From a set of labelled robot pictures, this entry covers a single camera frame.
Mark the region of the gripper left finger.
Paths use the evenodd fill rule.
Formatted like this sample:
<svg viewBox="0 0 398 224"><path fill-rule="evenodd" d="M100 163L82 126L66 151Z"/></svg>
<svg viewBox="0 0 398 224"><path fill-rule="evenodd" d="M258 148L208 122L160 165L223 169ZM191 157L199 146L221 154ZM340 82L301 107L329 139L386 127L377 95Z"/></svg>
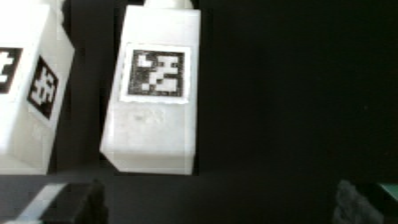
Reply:
<svg viewBox="0 0 398 224"><path fill-rule="evenodd" d="M18 224L109 224L105 186L91 183L48 184L16 218Z"/></svg>

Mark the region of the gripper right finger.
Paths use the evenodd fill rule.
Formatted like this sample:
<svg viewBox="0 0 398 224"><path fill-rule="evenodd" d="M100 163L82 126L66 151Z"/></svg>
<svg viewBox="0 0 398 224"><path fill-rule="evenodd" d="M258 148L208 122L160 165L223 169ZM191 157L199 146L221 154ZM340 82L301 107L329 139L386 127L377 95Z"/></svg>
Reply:
<svg viewBox="0 0 398 224"><path fill-rule="evenodd" d="M333 224L384 224L384 215L347 180L338 183Z"/></svg>

